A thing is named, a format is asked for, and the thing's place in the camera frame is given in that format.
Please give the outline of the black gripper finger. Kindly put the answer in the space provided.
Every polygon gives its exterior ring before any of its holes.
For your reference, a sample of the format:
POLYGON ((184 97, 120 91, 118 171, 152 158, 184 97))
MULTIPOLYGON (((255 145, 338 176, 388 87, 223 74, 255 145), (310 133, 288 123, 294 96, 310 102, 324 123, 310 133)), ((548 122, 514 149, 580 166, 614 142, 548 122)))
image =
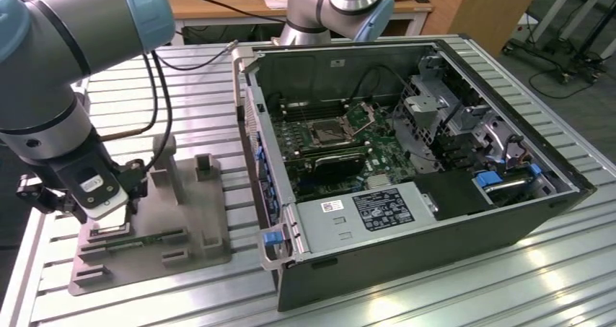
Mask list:
POLYGON ((42 214, 62 212, 72 215, 80 223, 88 221, 74 196, 63 191, 58 194, 58 191, 50 189, 38 177, 20 176, 16 197, 42 214))
POLYGON ((138 205, 140 199, 131 199, 126 205, 126 215, 122 225, 122 233, 123 234, 134 234, 134 218, 138 215, 138 205))

